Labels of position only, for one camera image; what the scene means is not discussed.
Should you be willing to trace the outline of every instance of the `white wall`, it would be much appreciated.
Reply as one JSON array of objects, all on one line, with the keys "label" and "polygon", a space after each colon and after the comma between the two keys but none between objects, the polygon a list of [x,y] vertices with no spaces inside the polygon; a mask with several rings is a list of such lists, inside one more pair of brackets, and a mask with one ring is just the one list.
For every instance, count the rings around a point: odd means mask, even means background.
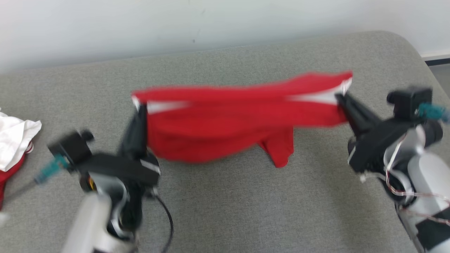
[{"label": "white wall", "polygon": [[0,0],[0,73],[368,30],[448,58],[449,10],[448,0]]}]

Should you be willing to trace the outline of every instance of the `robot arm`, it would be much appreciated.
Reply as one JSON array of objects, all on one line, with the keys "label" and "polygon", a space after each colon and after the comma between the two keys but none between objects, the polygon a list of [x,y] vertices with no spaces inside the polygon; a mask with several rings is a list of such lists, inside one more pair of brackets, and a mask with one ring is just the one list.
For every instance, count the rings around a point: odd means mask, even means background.
[{"label": "robot arm", "polygon": [[450,168],[427,150],[442,128],[419,113],[419,105],[431,103],[431,89],[391,92],[394,117],[385,121],[350,94],[337,99],[355,134],[347,146],[350,167],[379,178],[419,252],[450,252]]},{"label": "robot arm", "polygon": [[55,157],[63,157],[69,172],[80,176],[87,192],[62,253],[133,253],[137,251],[136,233],[142,221],[142,198],[155,197],[160,176],[155,156],[146,148],[146,106],[141,106],[131,121],[118,155],[92,154],[87,142],[90,132],[74,131],[49,145]]}]

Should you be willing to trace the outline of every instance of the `teal connector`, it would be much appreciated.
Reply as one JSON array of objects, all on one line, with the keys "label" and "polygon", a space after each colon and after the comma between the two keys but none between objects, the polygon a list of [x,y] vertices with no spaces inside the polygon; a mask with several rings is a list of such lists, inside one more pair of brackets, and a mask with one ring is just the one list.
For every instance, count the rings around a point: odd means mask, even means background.
[{"label": "teal connector", "polygon": [[450,112],[445,107],[423,103],[419,105],[418,112],[420,117],[442,120],[445,124],[450,123]]},{"label": "teal connector", "polygon": [[34,177],[34,181],[40,185],[45,183],[50,177],[56,175],[56,173],[59,172],[60,169],[62,168],[67,168],[68,167],[68,162],[66,161],[66,159],[61,156],[61,155],[57,155],[55,156],[55,159],[50,162],[49,164],[47,164],[47,166],[45,166],[40,172],[39,174],[37,174]]}]

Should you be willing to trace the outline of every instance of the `gray cushion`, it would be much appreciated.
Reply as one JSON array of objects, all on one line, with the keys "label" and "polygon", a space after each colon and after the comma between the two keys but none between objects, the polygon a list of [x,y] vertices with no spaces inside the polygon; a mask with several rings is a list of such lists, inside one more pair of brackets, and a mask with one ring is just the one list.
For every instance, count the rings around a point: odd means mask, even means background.
[{"label": "gray cushion", "polygon": [[[414,48],[388,32],[364,32],[49,69],[0,76],[2,112],[41,120],[35,149],[9,181],[6,195],[32,179],[51,155],[46,144],[89,128],[93,150],[115,152],[134,111],[130,93],[178,84],[251,85],[308,71],[354,72],[350,91],[383,117],[387,93],[432,86],[450,100]],[[295,153],[276,169],[259,147],[192,165],[161,160],[159,192],[172,212],[170,252],[414,252],[376,180],[361,184],[346,163],[348,126],[295,130]],[[434,148],[450,152],[450,135]],[[84,196],[76,176],[60,173],[4,206],[0,252],[58,252]],[[164,210],[144,203],[141,252],[159,252],[169,233]]]}]

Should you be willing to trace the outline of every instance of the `clothing pile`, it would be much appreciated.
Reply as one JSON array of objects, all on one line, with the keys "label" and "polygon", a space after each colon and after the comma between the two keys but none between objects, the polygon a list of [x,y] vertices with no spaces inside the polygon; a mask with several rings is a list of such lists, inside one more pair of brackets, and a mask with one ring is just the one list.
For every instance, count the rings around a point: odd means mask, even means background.
[{"label": "clothing pile", "polygon": [[16,173],[33,150],[32,139],[41,130],[40,121],[21,120],[0,112],[0,210],[6,181]]}]

